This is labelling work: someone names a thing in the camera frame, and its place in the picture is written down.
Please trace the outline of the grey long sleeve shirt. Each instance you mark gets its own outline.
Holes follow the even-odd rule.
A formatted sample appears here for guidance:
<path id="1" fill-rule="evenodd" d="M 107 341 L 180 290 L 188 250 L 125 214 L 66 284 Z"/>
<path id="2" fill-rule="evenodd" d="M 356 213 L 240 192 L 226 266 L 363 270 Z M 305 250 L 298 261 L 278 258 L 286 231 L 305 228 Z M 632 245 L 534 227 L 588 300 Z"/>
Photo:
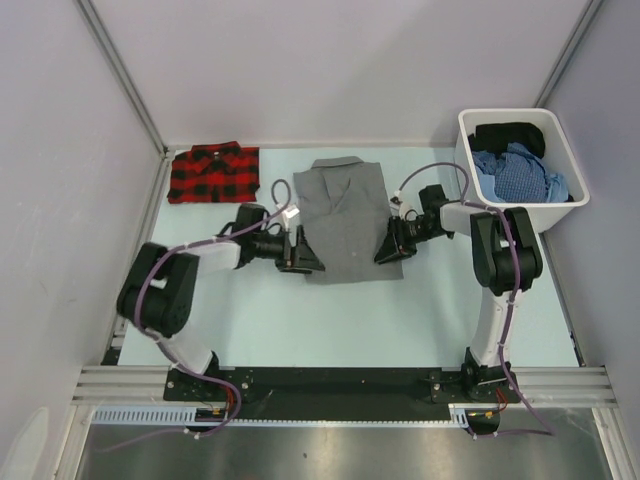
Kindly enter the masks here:
<path id="1" fill-rule="evenodd" d="M 300 220 L 310 248 L 324 264 L 307 276 L 311 285 L 404 278 L 402 265 L 378 265 L 391 216 L 383 172 L 358 157 L 318 159 L 293 174 Z"/>

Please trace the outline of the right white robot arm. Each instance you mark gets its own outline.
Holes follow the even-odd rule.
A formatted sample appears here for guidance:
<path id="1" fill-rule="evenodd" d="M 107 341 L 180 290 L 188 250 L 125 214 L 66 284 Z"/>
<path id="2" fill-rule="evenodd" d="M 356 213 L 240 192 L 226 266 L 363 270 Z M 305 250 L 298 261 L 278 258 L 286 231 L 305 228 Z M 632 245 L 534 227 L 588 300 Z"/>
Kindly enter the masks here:
<path id="1" fill-rule="evenodd" d="M 472 266 L 483 288 L 475 334 L 459 370 L 433 370 L 427 383 L 435 403 L 517 402 L 511 372 L 511 327 L 519 303 L 543 271 L 543 259 L 529 214 L 523 207 L 500 210 L 447 199 L 439 185 L 419 192 L 422 212 L 415 217 L 392 199 L 398 213 L 374 256 L 382 265 L 416 255 L 421 242 L 456 233 L 471 240 Z"/>

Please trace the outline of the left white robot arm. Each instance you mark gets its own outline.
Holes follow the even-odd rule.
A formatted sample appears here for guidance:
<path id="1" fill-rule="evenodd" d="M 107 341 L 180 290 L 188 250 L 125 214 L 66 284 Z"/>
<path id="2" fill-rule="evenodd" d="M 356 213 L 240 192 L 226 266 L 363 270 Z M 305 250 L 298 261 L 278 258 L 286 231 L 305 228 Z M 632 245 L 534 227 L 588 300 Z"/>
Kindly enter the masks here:
<path id="1" fill-rule="evenodd" d="M 234 221 L 207 240 L 174 249 L 147 242 L 140 248 L 117 299 L 117 313 L 151 339 L 172 365 L 188 373 L 186 387 L 197 398 L 214 397 L 221 387 L 217 355 L 188 326 L 199 277 L 244 267 L 255 259 L 274 262 L 283 273 L 323 272 L 324 264 L 290 221 L 296 206 L 271 215 L 261 205 L 243 203 Z"/>

